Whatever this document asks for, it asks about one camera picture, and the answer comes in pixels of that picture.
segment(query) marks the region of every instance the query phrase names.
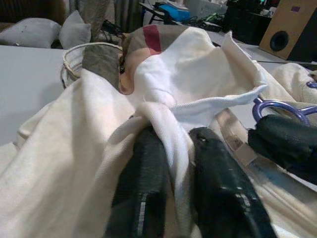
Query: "red stripe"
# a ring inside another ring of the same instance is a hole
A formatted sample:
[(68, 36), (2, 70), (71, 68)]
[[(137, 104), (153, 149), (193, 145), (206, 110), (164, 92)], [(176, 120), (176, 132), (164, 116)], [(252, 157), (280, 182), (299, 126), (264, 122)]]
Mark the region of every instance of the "red stripe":
[(162, 52), (159, 41), (159, 30), (156, 25), (143, 27), (145, 43), (150, 49), (151, 55), (160, 54)]

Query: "pillow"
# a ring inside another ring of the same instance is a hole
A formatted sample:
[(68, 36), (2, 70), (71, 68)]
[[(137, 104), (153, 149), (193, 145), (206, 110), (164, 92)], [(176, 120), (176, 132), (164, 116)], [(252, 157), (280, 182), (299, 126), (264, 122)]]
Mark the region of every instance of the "pillow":
[(27, 18), (0, 33), (0, 44), (51, 48), (61, 26), (44, 18)]
[(59, 41), (64, 49), (90, 42), (90, 24), (85, 24), (78, 11), (74, 11), (64, 22)]

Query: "purple scissors handle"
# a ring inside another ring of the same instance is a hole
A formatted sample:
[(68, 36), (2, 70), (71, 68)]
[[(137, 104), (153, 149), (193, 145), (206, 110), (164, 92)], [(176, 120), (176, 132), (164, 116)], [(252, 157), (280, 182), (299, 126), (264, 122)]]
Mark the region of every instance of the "purple scissors handle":
[(317, 82), (307, 82), (306, 85), (309, 88), (317, 88)]
[(255, 98), (255, 105), (252, 108), (252, 114), (256, 122), (262, 118), (262, 110), (267, 107), (281, 108), (287, 110), (294, 114), (302, 123), (310, 125), (308, 118), (309, 114), (317, 113), (317, 106), (306, 107), (302, 109), (297, 109), (292, 105), (276, 100), (262, 100), (261, 98)]

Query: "wicker basket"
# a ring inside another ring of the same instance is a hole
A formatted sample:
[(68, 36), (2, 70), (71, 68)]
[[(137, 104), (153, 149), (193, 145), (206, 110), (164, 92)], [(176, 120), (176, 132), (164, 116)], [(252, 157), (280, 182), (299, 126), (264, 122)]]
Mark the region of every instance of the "wicker basket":
[(122, 47), (104, 42), (87, 43), (67, 50), (63, 55), (63, 66), (60, 72), (60, 79), (64, 88), (80, 78), (84, 50), (87, 46), (93, 45), (114, 47), (122, 51)]

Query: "wooden speaker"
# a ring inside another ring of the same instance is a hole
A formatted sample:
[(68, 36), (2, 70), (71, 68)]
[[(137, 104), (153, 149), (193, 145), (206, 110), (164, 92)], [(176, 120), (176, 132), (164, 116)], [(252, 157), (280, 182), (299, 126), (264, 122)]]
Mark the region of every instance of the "wooden speaker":
[(260, 49), (285, 60), (317, 60), (317, 0), (281, 0)]

